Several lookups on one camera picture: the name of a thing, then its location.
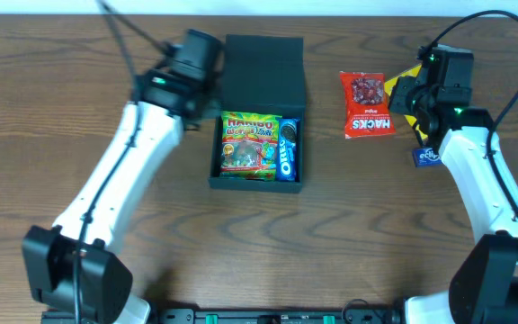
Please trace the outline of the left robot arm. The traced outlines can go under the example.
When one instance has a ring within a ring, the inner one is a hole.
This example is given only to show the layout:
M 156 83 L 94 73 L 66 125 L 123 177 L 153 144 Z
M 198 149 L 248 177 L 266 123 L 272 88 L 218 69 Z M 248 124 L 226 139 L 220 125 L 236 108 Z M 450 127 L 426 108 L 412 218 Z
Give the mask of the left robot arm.
M 188 30 L 183 43 L 132 90 L 116 133 L 73 202 L 50 228 L 31 227 L 22 257 L 33 300 L 70 312 L 76 323 L 148 323 L 148 301 L 131 291 L 119 260 L 130 217 L 188 125 L 214 108 L 222 43 Z

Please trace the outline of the yellow Hacks candy bag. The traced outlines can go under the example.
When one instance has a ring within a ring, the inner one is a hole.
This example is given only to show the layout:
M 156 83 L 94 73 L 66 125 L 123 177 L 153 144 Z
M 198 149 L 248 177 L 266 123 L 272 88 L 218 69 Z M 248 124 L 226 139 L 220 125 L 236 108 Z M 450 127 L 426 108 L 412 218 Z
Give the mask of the yellow Hacks candy bag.
M 419 74 L 420 69 L 421 69 L 421 65 L 418 64 L 418 65 L 415 65 L 415 66 L 413 66 L 413 67 L 411 67 L 411 68 L 401 72 L 400 74 L 392 77 L 391 79 L 387 80 L 384 83 L 385 94 L 388 97 L 391 97 L 393 89 L 394 89 L 397 81 L 401 77 L 416 77 Z M 414 98 L 415 95 L 416 95 L 416 91 L 415 90 L 411 90 L 406 95 L 406 97 L 405 97 L 406 104 L 410 104 L 410 105 L 414 104 L 415 103 L 415 98 Z M 419 143 L 421 145 L 425 144 L 427 142 L 427 140 L 428 140 L 428 136 L 420 131 L 419 124 L 417 122 L 417 118 L 414 116 L 414 113 L 413 112 L 405 113 L 404 116 L 406 118 L 406 121 L 407 121 L 408 125 L 412 128 L 412 130 L 415 132 L 415 134 L 419 137 Z

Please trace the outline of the blue Eclipse mints tin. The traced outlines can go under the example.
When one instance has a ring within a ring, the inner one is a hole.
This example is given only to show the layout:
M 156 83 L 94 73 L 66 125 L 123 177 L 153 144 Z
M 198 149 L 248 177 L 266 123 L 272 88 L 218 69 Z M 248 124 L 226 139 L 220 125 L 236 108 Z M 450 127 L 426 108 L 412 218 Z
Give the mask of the blue Eclipse mints tin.
M 416 167 L 434 167 L 442 164 L 440 156 L 432 148 L 416 148 L 412 152 Z

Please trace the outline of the red Hacks candy bag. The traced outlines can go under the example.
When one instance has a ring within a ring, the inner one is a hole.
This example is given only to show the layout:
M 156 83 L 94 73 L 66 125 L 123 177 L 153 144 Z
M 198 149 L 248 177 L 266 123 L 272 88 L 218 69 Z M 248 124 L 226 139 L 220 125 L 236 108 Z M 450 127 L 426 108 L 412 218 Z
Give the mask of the red Hacks candy bag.
M 344 136 L 347 139 L 396 133 L 388 110 L 383 74 L 342 71 L 339 78 L 344 89 Z

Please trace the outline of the dark green gift box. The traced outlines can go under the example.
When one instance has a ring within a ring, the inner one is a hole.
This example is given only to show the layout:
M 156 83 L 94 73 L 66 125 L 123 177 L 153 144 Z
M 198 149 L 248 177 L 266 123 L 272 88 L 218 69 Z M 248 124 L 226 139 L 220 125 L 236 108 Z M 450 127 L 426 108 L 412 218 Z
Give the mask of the dark green gift box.
M 226 36 L 220 102 L 224 112 L 275 114 L 297 118 L 297 174 L 293 181 L 261 181 L 219 175 L 222 120 L 216 119 L 209 184 L 213 189 L 298 194 L 304 179 L 307 90 L 303 39 L 257 35 Z

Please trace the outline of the black mounting rail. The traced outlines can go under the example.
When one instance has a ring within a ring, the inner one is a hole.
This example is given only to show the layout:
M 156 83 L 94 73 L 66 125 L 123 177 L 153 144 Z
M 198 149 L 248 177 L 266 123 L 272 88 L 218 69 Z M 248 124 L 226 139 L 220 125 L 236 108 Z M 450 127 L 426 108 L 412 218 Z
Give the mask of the black mounting rail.
M 169 309 L 150 315 L 147 324 L 404 324 L 401 310 L 351 308 L 319 310 Z

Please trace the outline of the blue Oreo cookie pack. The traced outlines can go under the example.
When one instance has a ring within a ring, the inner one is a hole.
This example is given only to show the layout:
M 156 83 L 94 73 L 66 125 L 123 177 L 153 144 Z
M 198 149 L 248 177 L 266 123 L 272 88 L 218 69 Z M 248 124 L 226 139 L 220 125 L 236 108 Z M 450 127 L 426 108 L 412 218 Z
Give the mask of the blue Oreo cookie pack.
M 296 179 L 298 124 L 299 120 L 296 118 L 279 119 L 277 181 L 292 182 Z

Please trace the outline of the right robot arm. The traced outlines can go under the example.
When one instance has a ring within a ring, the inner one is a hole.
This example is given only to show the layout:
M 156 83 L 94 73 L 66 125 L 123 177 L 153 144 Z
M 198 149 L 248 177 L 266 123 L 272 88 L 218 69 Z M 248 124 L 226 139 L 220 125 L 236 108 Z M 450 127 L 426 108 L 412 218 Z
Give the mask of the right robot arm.
M 518 186 L 485 109 L 471 106 L 474 56 L 445 45 L 420 49 L 415 76 L 398 77 L 393 113 L 412 115 L 421 139 L 450 171 L 476 246 L 447 291 L 404 303 L 405 323 L 518 323 Z

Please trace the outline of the green Haribo worms bag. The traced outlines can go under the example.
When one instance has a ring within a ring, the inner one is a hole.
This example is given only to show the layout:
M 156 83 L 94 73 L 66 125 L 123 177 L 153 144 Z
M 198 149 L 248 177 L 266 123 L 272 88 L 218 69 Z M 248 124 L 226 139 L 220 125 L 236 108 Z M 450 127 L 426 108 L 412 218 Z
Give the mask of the green Haribo worms bag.
M 273 114 L 223 112 L 219 175 L 273 181 L 280 118 Z

